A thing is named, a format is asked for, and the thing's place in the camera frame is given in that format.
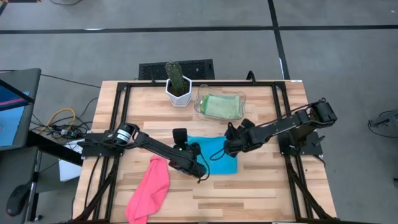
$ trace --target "white hexagonal pot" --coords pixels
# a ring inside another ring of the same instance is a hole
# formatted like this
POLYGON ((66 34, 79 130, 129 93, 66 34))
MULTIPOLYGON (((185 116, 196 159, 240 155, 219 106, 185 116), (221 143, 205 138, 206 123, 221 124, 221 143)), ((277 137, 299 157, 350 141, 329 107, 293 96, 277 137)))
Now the white hexagonal pot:
POLYGON ((189 102, 191 101, 192 98, 192 80, 182 76, 187 82, 189 82, 189 92, 182 95, 182 96, 174 96, 171 94, 167 89, 169 87, 169 84, 171 83, 170 79, 166 81, 166 93, 168 94, 170 101, 172 102, 173 106, 176 107, 186 107, 189 102))

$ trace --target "wooden tabletop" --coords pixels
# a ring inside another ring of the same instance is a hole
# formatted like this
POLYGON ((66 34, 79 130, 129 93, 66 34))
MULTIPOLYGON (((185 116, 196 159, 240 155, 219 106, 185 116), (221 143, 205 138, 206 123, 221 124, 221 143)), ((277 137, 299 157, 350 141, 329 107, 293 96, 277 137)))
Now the wooden tabletop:
MULTIPOLYGON (((103 133, 109 128, 116 94, 116 81, 103 82, 95 111, 93 132, 103 133)), ((286 81, 290 107, 307 104, 302 82, 286 81)), ((267 86, 220 87, 223 90, 245 92, 244 117, 254 123, 276 119, 272 91, 267 86)), ((188 134, 196 136, 222 136, 225 122, 214 122, 201 118, 193 109, 197 87, 193 88, 191 103, 186 108, 174 108, 164 87, 133 87, 129 98, 126 122, 138 124, 152 138, 172 145, 173 128, 187 128, 188 134)), ((279 94, 280 105, 283 101, 279 94)), ((121 117, 123 100, 120 101, 116 126, 121 117)), ((122 156, 111 222, 126 222, 124 210, 137 189, 153 153, 145 149, 125 151, 122 156)), ((88 158, 83 168, 73 206, 77 217, 83 210, 88 179, 96 158, 88 158)), ((303 168, 309 191, 327 213, 336 216, 328 180, 323 164, 312 156, 302 156, 303 168)), ((98 189, 102 158, 95 169, 90 187, 89 201, 98 189)), ((294 211, 284 158, 279 154, 276 138, 272 138, 260 149, 238 154, 238 173, 235 175, 211 175, 206 181, 197 180, 169 167, 170 190, 162 208, 151 215, 148 222, 271 222, 292 221, 294 211)), ((302 216, 305 207, 298 190, 302 216)), ((99 217, 104 217, 105 192, 99 217)))

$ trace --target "pink towel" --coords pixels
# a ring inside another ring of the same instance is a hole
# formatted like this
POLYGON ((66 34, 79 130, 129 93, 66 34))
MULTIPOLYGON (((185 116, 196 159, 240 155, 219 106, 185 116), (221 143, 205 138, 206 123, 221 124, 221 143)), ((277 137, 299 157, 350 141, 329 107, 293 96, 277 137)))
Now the pink towel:
POLYGON ((128 222, 146 224, 148 216, 159 211, 169 187, 170 178, 166 160, 152 156, 147 172, 124 212, 128 222))

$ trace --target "green cactus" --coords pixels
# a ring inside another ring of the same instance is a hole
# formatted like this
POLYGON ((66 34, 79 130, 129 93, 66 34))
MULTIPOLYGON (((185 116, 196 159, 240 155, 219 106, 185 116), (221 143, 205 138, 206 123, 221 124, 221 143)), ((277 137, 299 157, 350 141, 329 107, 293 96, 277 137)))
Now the green cactus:
POLYGON ((184 94, 184 79, 182 77, 181 65, 178 62, 167 62, 165 66, 167 75, 172 82, 172 87, 179 96, 184 94))

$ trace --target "gray floor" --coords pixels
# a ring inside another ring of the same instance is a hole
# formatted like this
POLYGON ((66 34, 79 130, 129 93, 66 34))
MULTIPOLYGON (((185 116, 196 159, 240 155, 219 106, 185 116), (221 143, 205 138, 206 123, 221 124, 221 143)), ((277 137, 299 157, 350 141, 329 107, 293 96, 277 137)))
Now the gray floor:
MULTIPOLYGON (((275 8, 281 26, 398 24, 397 1, 278 0, 275 8)), ((2 30, 271 24, 267 1, 260 0, 83 0, 69 7, 44 1, 9 4, 0 17, 2 30)), ((320 130, 326 136, 322 146, 338 216, 396 223, 398 189, 392 178, 398 176, 397 140, 371 134, 367 122, 397 109, 398 30, 281 34, 291 79, 304 81, 310 101, 325 97, 339 119, 320 130)), ((201 58, 213 59, 219 79, 244 78, 248 70, 258 79, 282 78, 272 31, 1 35, 0 52, 0 69, 39 67, 44 74, 94 85, 132 80, 140 63, 201 58)), ((43 122, 60 108, 80 114, 98 91, 42 77, 34 113, 43 122)), ((85 121, 92 120, 94 109, 95 103, 85 121)), ((58 187, 40 196, 42 223, 70 216, 77 181, 53 183, 57 169, 42 177, 43 190, 58 187)))

